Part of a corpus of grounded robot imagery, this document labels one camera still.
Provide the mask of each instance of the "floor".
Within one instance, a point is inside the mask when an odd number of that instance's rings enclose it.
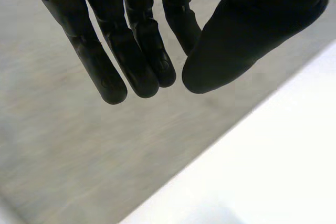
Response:
[[[195,95],[182,85],[186,57],[155,2],[178,80],[111,106],[40,1],[0,0],[0,194],[28,223],[117,223],[336,37],[331,0],[243,77]],[[193,0],[201,25],[218,2]]]

